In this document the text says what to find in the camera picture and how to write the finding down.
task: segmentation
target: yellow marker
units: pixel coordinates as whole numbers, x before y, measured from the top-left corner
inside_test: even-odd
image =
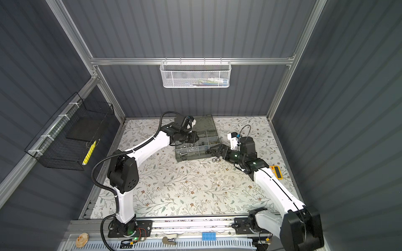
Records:
[[[281,169],[279,168],[279,166],[271,165],[271,166],[269,166],[269,168],[271,168],[272,172],[275,174],[277,179],[279,179],[279,180],[283,179]]]
[[[82,165],[88,164],[89,158],[91,158],[92,152],[94,151],[96,146],[96,141],[91,145],[91,147],[88,150],[88,153],[86,154],[84,161],[82,162]]]

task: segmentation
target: corrugated wall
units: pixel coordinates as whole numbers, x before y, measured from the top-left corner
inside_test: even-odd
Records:
[[[90,75],[46,2],[0,1],[0,180]]]
[[[45,1],[0,1],[0,181],[89,78]],[[88,98],[105,101],[98,88]],[[32,168],[0,209],[1,250],[57,249],[92,188],[90,167],[106,156],[119,125],[114,118],[85,171]]]
[[[100,66],[127,116],[266,115],[285,65],[232,66],[229,88],[164,88],[159,66]]]
[[[402,2],[330,1],[273,119],[331,250],[400,250]]]
[[[314,0],[64,1],[94,57],[290,57]],[[233,66],[230,87],[165,89],[156,66],[101,66],[127,117],[267,114],[285,66]]]

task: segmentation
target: black wire basket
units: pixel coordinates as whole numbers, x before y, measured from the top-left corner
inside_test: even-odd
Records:
[[[44,167],[83,171],[113,116],[112,104],[80,99],[25,152]]]

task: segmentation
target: white mesh basket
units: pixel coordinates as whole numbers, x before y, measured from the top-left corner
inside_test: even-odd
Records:
[[[160,64],[163,86],[166,88],[227,88],[229,87],[229,64],[178,65]]]

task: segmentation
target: floral tablecloth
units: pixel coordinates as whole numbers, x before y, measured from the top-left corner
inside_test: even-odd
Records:
[[[152,136],[158,127],[157,119],[129,120],[119,144],[120,150],[131,148]],[[283,163],[271,128],[265,117],[214,118],[218,135],[227,145],[227,134],[239,132],[251,125],[258,157],[269,165],[278,165],[282,171],[282,184],[296,197],[294,185]],[[165,147],[138,167],[140,182],[134,188],[133,204],[137,217],[179,216],[247,213],[258,207],[276,211],[271,199],[248,175],[232,164],[212,158],[177,162],[174,147]],[[103,218],[115,212],[111,192],[102,190],[91,218]]]

